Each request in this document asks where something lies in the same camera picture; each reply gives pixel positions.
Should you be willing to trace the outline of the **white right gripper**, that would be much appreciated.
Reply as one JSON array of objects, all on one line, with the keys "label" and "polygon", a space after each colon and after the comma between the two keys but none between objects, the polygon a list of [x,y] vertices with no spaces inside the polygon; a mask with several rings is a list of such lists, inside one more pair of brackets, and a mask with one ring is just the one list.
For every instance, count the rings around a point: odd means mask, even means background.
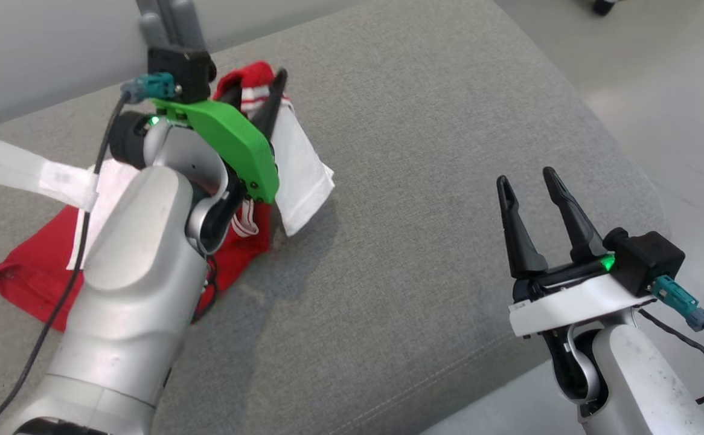
[{"label": "white right gripper", "polygon": [[569,327],[584,320],[638,308],[654,300],[651,294],[635,295],[610,271],[615,258],[578,201],[552,167],[543,168],[543,179],[572,245],[573,263],[548,270],[519,214],[519,202],[506,176],[496,180],[510,275],[514,278],[514,303],[509,306],[510,327],[518,338]]}]

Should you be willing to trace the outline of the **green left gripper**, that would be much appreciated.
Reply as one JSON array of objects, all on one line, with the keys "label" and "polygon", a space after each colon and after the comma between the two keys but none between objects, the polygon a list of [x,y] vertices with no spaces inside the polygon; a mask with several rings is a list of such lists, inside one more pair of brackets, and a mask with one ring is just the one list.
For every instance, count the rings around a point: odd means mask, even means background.
[{"label": "green left gripper", "polygon": [[252,123],[242,111],[241,86],[228,86],[216,91],[214,101],[191,104],[153,100],[167,118],[181,122],[197,132],[222,160],[247,185],[248,195],[255,201],[274,204],[278,173],[272,154],[272,134],[288,80],[288,72],[280,68]]}]

